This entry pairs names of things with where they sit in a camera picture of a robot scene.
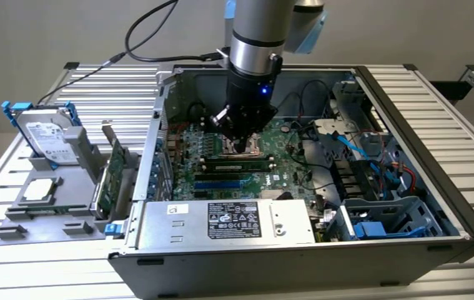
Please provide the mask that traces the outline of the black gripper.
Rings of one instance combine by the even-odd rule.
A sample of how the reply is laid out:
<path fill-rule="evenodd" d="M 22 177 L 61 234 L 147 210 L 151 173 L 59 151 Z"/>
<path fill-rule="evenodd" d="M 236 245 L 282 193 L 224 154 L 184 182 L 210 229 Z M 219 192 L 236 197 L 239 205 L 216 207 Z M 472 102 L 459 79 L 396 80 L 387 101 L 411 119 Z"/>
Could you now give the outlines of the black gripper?
<path fill-rule="evenodd" d="M 247 143 L 255 133 L 262 132 L 278 108 L 271 104 L 275 82 L 282 66 L 267 75 L 250 75 L 236 67 L 228 69 L 227 103 L 224 109 L 211 117 L 215 127 L 234 142 L 238 153 L 247 150 Z"/>

